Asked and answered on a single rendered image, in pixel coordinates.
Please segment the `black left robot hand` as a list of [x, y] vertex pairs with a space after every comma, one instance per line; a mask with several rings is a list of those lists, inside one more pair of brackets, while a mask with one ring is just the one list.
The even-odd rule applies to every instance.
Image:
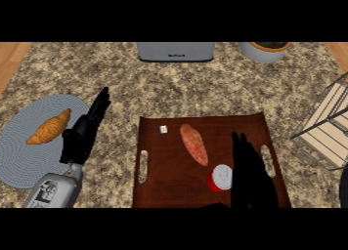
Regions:
[[87, 114], [80, 117], [74, 127], [62, 133], [64, 149], [59, 160], [61, 163], [86, 163], [95, 143], [98, 127], [110, 105], [108, 88], [104, 87]]

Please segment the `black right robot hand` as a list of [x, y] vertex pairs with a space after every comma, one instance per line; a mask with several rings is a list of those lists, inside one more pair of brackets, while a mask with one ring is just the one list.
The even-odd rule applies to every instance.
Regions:
[[277, 209], [277, 191], [265, 164], [244, 133], [233, 133], [231, 205], [212, 203], [203, 209]]

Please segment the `red can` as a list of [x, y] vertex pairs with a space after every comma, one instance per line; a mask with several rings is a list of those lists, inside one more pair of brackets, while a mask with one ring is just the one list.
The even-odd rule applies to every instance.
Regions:
[[213, 191], [225, 191], [233, 188], [233, 168], [219, 164], [207, 174], [206, 182]]

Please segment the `brown wooden tray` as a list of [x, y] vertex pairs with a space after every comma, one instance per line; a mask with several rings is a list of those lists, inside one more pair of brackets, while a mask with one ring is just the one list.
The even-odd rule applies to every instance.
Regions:
[[[203, 136], [209, 164], [201, 166], [191, 156], [181, 136], [181, 126], [190, 124]], [[159, 127], [167, 126], [160, 134]], [[231, 192], [213, 191], [207, 174], [219, 164], [231, 166], [233, 133], [244, 133], [255, 148], [272, 146], [265, 116], [252, 115], [142, 118], [138, 152], [147, 153], [147, 179], [135, 182], [136, 208], [194, 208], [212, 203], [231, 203]]]

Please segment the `orange croissant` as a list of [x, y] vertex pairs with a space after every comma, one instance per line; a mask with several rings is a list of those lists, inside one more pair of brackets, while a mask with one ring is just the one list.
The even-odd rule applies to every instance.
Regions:
[[43, 145], [56, 139], [68, 127], [71, 112], [73, 110], [67, 108], [56, 116], [43, 122], [27, 140], [28, 145]]

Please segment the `grey oval placemat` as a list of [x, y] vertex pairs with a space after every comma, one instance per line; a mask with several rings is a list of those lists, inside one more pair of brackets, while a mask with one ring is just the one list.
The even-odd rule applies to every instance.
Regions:
[[62, 133], [89, 107], [73, 95], [53, 95], [34, 101], [15, 115], [0, 134], [0, 180], [12, 188], [33, 188], [49, 174], [65, 174], [61, 162]]

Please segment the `pink sweet potato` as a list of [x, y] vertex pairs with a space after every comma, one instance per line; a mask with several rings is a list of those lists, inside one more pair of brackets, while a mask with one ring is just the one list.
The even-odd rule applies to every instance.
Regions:
[[181, 136], [190, 154], [201, 166], [206, 166], [209, 158], [203, 143], [203, 136], [190, 124], [184, 124], [181, 126]]

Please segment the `grey appliance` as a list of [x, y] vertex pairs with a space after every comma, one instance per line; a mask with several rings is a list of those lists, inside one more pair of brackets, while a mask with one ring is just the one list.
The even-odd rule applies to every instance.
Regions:
[[144, 62], [209, 62], [213, 50], [213, 42], [138, 42]]

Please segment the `grey plant pot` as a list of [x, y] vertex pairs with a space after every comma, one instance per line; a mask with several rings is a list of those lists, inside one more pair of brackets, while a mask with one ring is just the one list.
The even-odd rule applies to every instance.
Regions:
[[268, 48], [256, 42], [241, 42], [240, 49], [243, 54], [259, 63], [274, 63], [284, 56], [292, 43], [287, 42], [280, 48]]

